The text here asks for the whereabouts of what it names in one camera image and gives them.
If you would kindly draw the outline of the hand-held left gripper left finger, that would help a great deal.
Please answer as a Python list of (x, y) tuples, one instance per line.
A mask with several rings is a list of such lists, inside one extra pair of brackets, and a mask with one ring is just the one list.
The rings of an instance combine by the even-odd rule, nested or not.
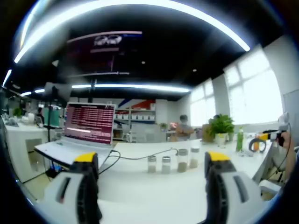
[(56, 224), (98, 224), (98, 155), (86, 153), (60, 172), (44, 192), (44, 213)]

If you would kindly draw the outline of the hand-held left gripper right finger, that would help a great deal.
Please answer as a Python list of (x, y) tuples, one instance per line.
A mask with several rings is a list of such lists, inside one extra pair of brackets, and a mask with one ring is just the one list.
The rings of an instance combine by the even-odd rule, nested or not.
[(253, 224), (263, 210), (258, 185), (237, 171), (230, 158), (205, 153), (206, 224)]

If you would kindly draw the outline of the person's right hand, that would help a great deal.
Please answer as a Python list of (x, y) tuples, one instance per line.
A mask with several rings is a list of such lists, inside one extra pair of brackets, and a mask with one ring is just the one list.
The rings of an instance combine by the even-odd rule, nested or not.
[(294, 143), (289, 132), (282, 132), (281, 138), (284, 139), (283, 147), (287, 150), (292, 149), (294, 147)]

